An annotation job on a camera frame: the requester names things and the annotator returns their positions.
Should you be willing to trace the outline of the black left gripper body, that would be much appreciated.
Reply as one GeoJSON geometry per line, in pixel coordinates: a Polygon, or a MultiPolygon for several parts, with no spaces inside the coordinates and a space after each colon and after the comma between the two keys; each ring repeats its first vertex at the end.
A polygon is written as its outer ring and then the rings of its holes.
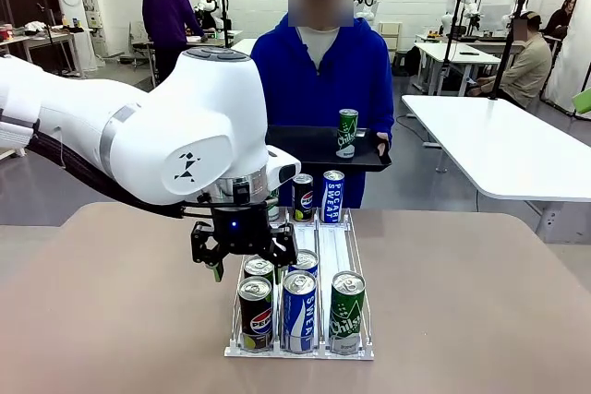
{"type": "Polygon", "coordinates": [[[271,247],[271,226],[265,203],[241,207],[211,209],[215,257],[259,255],[265,257],[271,247]]]}

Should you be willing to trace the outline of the black plastic serving tray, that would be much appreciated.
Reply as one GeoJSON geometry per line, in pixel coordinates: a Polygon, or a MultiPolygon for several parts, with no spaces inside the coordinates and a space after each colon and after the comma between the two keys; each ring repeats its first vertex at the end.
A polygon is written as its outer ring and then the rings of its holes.
{"type": "Polygon", "coordinates": [[[388,152],[379,155],[377,136],[366,128],[359,128],[354,140],[355,154],[351,159],[336,155],[337,130],[330,127],[270,125],[268,145],[291,154],[301,161],[305,171],[324,173],[337,170],[345,175],[377,173],[392,164],[388,152]]]}

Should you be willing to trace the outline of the person's left forearm blue sleeve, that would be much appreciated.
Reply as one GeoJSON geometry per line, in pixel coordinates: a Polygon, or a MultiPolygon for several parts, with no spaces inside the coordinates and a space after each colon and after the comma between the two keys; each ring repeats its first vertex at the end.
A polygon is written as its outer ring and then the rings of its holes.
{"type": "Polygon", "coordinates": [[[394,105],[392,90],[381,90],[375,95],[372,103],[370,127],[385,138],[392,137],[394,105]]]}

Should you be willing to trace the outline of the seated person in black top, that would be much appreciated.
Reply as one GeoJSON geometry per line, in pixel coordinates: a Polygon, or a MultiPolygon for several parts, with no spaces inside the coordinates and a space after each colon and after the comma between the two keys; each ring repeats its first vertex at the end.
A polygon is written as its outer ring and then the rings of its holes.
{"type": "Polygon", "coordinates": [[[564,0],[561,8],[551,15],[542,33],[552,38],[563,40],[567,35],[575,4],[576,0],[564,0]]]}

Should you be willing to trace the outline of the person in blue hoodie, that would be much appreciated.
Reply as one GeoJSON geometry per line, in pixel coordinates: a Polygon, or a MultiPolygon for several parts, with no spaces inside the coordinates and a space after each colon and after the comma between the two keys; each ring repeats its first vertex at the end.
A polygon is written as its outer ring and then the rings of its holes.
{"type": "Polygon", "coordinates": [[[358,111],[370,127],[373,98],[392,90],[385,41],[362,18],[350,27],[313,30],[283,17],[260,36],[251,52],[266,100],[270,125],[336,127],[339,111],[358,111]]]}

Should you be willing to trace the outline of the blue Pocari Sweat can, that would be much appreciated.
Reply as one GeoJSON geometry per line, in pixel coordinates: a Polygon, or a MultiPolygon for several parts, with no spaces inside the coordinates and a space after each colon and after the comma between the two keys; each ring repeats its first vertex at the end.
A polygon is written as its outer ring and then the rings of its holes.
{"type": "Polygon", "coordinates": [[[344,199],[344,174],[330,170],[323,175],[321,220],[324,223],[339,223],[344,199]]]}
{"type": "Polygon", "coordinates": [[[305,270],[288,272],[283,279],[283,347],[292,353],[313,349],[316,278],[305,270]]]}
{"type": "Polygon", "coordinates": [[[296,256],[296,263],[288,266],[288,271],[304,270],[312,276],[318,275],[319,260],[315,252],[301,249],[296,256]]]}

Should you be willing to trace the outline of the green can, middle left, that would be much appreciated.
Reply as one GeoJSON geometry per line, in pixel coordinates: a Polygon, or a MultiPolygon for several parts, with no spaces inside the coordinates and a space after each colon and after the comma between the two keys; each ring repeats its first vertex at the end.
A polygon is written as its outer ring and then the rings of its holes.
{"type": "Polygon", "coordinates": [[[244,262],[243,275],[245,279],[250,277],[261,277],[273,285],[274,265],[260,256],[248,256],[244,262]]]}

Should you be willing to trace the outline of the white hanging backdrop cloth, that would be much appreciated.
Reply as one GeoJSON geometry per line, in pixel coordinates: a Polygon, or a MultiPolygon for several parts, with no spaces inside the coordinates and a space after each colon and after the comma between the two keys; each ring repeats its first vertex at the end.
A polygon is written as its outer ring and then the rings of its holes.
{"type": "Polygon", "coordinates": [[[587,89],[591,89],[591,0],[576,0],[542,99],[568,114],[591,121],[591,113],[575,113],[573,108],[573,97],[587,89]]]}

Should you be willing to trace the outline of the black Pepsi can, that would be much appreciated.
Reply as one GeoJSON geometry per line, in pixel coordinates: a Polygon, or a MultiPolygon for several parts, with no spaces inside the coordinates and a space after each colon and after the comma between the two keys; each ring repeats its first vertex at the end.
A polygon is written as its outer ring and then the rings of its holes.
{"type": "Polygon", "coordinates": [[[295,221],[309,221],[313,213],[313,177],[300,173],[292,182],[292,211],[295,221]]]}
{"type": "Polygon", "coordinates": [[[273,289],[264,277],[243,279],[238,287],[241,331],[246,350],[261,352],[272,343],[273,289]]]}

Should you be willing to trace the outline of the large white table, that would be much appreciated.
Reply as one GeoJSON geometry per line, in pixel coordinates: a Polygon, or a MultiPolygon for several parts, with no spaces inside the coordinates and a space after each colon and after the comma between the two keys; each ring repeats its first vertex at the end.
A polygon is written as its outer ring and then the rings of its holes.
{"type": "Polygon", "coordinates": [[[544,242],[567,203],[591,203],[591,147],[504,100],[404,95],[443,155],[484,196],[546,203],[544,242]]]}

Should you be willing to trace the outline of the black slanted tripod pole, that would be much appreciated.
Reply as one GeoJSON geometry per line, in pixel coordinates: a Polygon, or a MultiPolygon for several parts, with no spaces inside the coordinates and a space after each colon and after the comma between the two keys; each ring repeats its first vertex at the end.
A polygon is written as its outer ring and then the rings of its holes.
{"type": "Polygon", "coordinates": [[[505,68],[508,64],[510,52],[513,47],[513,42],[514,42],[513,32],[514,32],[515,20],[517,20],[521,16],[524,5],[528,1],[529,0],[516,0],[513,10],[511,12],[511,14],[509,15],[509,24],[507,27],[507,35],[506,35],[506,39],[505,39],[505,46],[503,49],[501,62],[499,64],[499,67],[497,70],[497,75],[496,75],[494,83],[493,83],[493,88],[492,88],[490,94],[488,95],[488,98],[492,101],[495,101],[497,99],[498,90],[499,90],[501,80],[502,80],[502,75],[503,75],[505,68]]]}

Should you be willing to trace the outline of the white background desk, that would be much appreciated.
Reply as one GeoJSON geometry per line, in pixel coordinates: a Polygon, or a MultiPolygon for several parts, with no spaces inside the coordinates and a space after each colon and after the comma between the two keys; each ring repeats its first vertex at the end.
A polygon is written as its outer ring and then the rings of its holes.
{"type": "MultiPolygon", "coordinates": [[[[430,61],[427,75],[427,88],[425,94],[428,96],[439,96],[438,83],[440,77],[441,65],[446,50],[446,44],[443,42],[415,42],[414,46],[419,50],[421,63],[419,69],[422,69],[424,63],[430,61]]],[[[459,66],[462,74],[461,84],[457,92],[458,96],[464,96],[466,93],[468,79],[471,77],[477,66],[498,66],[501,62],[497,56],[484,53],[468,44],[453,42],[450,52],[450,68],[459,66]]]]}

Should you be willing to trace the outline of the white background robot on desk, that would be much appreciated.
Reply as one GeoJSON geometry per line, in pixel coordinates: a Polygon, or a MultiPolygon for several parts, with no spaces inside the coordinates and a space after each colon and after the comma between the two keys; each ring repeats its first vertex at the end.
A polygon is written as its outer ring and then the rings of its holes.
{"type": "Polygon", "coordinates": [[[474,0],[447,0],[445,14],[441,17],[441,34],[447,39],[460,35],[461,22],[466,18],[470,30],[478,30],[481,14],[474,0]]]}

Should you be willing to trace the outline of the white drawer cabinet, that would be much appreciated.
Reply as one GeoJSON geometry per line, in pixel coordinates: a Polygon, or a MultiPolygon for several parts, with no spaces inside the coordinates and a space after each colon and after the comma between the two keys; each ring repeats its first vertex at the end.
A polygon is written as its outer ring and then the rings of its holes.
{"type": "Polygon", "coordinates": [[[401,30],[401,22],[381,21],[379,23],[378,33],[386,42],[386,45],[390,52],[397,51],[401,30]]]}

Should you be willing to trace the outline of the white and black background robot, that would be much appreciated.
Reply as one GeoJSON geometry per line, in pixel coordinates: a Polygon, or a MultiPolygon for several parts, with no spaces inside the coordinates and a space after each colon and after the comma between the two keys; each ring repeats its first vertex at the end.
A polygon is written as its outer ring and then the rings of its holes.
{"type": "Polygon", "coordinates": [[[207,32],[231,29],[229,0],[199,0],[194,8],[198,23],[207,32]]]}

